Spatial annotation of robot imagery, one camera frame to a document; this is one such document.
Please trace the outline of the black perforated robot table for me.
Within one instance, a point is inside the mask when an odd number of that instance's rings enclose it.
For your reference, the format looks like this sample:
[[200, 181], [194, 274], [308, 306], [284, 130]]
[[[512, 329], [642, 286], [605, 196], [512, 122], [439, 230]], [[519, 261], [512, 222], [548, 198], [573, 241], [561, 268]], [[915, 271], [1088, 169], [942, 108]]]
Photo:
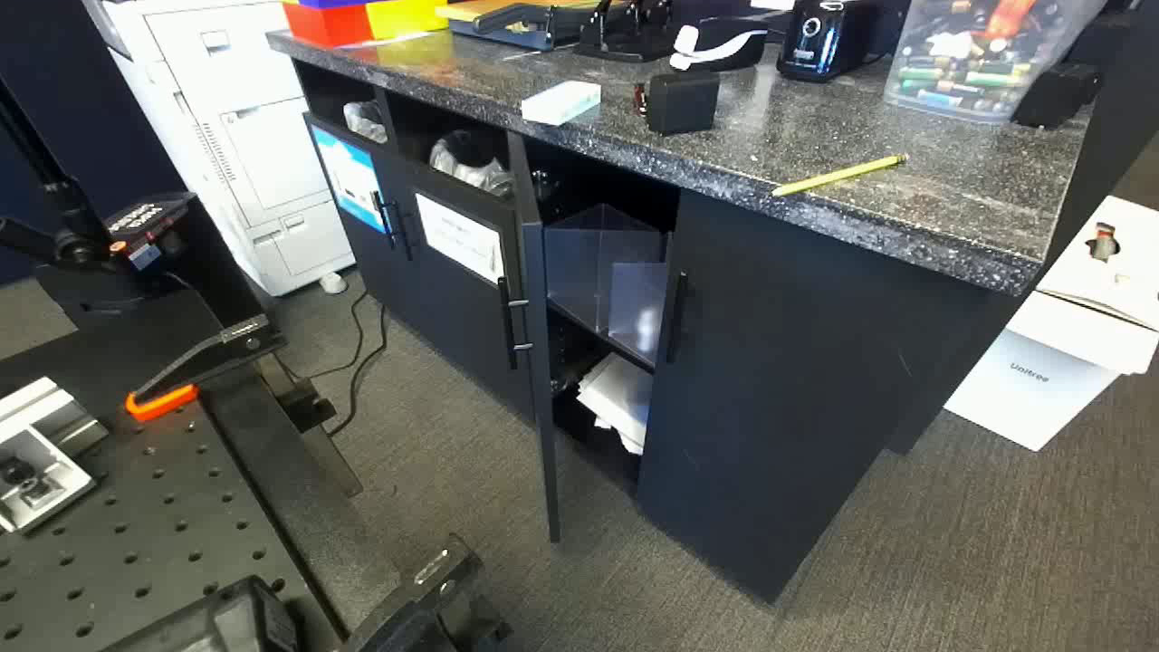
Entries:
[[466, 652], [477, 555], [445, 540], [398, 570], [310, 459], [267, 383], [232, 373], [133, 425], [80, 363], [49, 378], [110, 437], [94, 486], [28, 532], [0, 532], [3, 652]]

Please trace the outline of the white filing cabinet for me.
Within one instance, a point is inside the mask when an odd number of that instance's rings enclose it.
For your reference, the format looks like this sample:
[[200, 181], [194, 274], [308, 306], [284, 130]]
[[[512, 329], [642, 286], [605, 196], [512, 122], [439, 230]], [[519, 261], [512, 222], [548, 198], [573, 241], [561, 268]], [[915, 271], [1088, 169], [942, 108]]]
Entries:
[[83, 0], [179, 178], [267, 296], [344, 291], [354, 266], [320, 169], [280, 0]]

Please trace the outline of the yellow plastic bin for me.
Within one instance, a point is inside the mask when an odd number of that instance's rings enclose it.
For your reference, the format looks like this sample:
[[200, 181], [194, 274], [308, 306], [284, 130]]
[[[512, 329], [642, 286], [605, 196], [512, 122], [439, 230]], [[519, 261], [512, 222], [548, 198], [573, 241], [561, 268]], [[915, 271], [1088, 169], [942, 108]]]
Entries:
[[404, 38], [404, 33], [443, 33], [445, 0], [369, 0], [367, 21], [377, 39]]

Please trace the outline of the black cabinet with granite top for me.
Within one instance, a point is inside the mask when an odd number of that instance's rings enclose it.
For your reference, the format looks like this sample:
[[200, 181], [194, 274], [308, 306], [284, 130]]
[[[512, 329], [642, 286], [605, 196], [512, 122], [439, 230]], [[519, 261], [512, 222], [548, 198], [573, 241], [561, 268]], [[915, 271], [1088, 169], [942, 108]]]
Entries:
[[[346, 222], [373, 291], [536, 428], [513, 312], [520, 266], [506, 157], [506, 133], [524, 137], [548, 258], [554, 445], [591, 433], [578, 381], [605, 357], [642, 365], [657, 387], [670, 247], [688, 191], [996, 294], [990, 349], [1049, 261], [1082, 146], [1076, 130], [898, 108], [873, 74], [810, 88], [766, 64], [744, 69], [721, 81], [711, 130], [657, 133], [635, 105], [652, 74], [629, 63], [519, 55], [451, 33], [346, 49], [284, 38], [275, 49], [303, 92], [308, 130], [344, 140], [346, 105], [369, 105], [384, 122], [362, 149], [387, 232]], [[596, 82], [601, 105], [561, 127], [527, 122], [520, 102], [564, 81]], [[881, 157], [909, 160], [773, 196], [776, 185]], [[500, 232], [500, 282], [426, 247], [421, 196]]]

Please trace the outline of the clear plastic storage bin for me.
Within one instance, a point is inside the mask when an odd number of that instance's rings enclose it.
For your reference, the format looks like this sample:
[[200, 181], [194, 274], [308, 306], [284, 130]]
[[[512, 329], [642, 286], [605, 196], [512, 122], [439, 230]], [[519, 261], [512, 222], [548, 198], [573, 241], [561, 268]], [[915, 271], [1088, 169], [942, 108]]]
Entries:
[[1109, 0], [914, 0], [885, 95], [890, 105], [1012, 121]]

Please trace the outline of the orange handled clamp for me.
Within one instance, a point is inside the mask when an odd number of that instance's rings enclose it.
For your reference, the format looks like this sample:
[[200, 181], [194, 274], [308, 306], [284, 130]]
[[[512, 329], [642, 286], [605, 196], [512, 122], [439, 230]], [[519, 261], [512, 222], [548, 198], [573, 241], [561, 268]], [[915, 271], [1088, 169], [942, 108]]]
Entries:
[[182, 383], [174, 392], [163, 392], [154, 399], [137, 399], [137, 396], [128, 396], [123, 399], [123, 414], [133, 419], [133, 425], [154, 425], [185, 406], [200, 402], [200, 387], [194, 383]]

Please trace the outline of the blue white label sheet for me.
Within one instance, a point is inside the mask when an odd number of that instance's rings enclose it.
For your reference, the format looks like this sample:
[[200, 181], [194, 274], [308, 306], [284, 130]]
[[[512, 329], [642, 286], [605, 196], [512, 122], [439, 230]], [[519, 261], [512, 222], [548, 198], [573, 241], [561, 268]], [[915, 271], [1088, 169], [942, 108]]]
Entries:
[[381, 185], [377, 185], [373, 157], [357, 146], [339, 140], [321, 127], [315, 127], [310, 137], [320, 146], [320, 160], [327, 166], [335, 207], [354, 222], [362, 222], [367, 230], [387, 232], [387, 222], [377, 207]]

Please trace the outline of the white paper label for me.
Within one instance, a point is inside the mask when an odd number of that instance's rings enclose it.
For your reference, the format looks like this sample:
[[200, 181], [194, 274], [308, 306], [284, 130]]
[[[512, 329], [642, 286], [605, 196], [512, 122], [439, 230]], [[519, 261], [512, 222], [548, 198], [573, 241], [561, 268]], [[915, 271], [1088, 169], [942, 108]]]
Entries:
[[415, 198], [415, 214], [430, 249], [439, 249], [443, 258], [457, 261], [485, 282], [505, 280], [505, 247], [495, 230], [485, 230], [426, 196]]

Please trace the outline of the white cardboard box with penguin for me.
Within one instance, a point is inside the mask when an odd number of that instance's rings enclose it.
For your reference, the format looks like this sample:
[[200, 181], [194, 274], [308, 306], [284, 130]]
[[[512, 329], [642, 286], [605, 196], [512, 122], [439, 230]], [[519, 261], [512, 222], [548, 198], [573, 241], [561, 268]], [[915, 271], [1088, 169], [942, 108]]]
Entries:
[[1106, 196], [944, 410], [1038, 454], [1159, 346], [1159, 209]]

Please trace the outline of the black electronic device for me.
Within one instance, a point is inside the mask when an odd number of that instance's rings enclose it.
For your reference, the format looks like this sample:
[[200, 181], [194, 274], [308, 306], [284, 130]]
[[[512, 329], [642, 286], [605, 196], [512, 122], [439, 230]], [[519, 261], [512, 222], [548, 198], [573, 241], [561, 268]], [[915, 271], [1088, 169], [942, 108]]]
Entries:
[[826, 82], [869, 55], [878, 9], [864, 0], [797, 0], [789, 12], [777, 74]]

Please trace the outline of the black cabinet door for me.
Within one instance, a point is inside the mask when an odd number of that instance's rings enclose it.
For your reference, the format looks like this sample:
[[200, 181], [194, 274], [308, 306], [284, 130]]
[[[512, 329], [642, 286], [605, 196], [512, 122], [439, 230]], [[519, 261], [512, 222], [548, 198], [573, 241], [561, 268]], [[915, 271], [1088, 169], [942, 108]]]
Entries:
[[688, 191], [639, 506], [773, 600], [869, 465], [922, 433], [996, 294]]
[[519, 266], [520, 266], [513, 312], [524, 323], [520, 350], [527, 363], [527, 392], [533, 392], [536, 437], [540, 437], [548, 540], [556, 542], [561, 520], [556, 520], [556, 459], [554, 459], [554, 383], [549, 383], [549, 335], [548, 335], [543, 222], [540, 222], [527, 149], [520, 133], [506, 133], [506, 157], [512, 157], [513, 235], [519, 235]]

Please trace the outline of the yellow pencil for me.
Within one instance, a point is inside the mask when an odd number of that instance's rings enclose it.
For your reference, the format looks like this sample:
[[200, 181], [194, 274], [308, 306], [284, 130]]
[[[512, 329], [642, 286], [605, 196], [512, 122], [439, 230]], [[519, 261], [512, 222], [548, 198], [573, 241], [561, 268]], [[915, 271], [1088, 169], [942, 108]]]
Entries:
[[826, 169], [826, 173], [814, 173], [814, 178], [776, 185], [773, 196], [781, 198], [781, 196], [799, 196], [799, 191], [810, 191], [810, 187], [855, 181], [855, 178], [864, 178], [864, 173], [893, 169], [904, 160], [909, 157], [881, 157], [881, 160], [852, 162], [852, 166], [840, 166], [840, 169]]

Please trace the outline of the white flat box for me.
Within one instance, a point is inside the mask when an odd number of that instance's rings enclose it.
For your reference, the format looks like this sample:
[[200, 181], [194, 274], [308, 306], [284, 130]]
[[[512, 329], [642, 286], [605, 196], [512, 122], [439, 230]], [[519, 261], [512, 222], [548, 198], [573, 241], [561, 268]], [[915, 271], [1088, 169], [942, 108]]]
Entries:
[[564, 81], [520, 102], [527, 122], [561, 127], [601, 105], [601, 88], [591, 81]]

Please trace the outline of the small black box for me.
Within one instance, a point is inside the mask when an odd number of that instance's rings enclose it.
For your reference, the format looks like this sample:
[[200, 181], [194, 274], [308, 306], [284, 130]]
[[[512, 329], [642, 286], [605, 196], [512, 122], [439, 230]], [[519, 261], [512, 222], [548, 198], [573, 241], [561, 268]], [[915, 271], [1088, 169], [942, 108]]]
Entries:
[[717, 114], [715, 74], [659, 74], [643, 92], [643, 122], [657, 133], [711, 130]]

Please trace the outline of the red plastic bin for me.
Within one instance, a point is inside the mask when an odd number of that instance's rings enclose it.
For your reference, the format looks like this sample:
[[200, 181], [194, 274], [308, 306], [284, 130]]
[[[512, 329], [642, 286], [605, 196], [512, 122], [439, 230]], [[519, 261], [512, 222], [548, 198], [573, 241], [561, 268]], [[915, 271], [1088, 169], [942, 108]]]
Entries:
[[362, 4], [308, 4], [284, 0], [285, 27], [298, 39], [339, 49], [362, 43], [369, 38], [369, 20]]

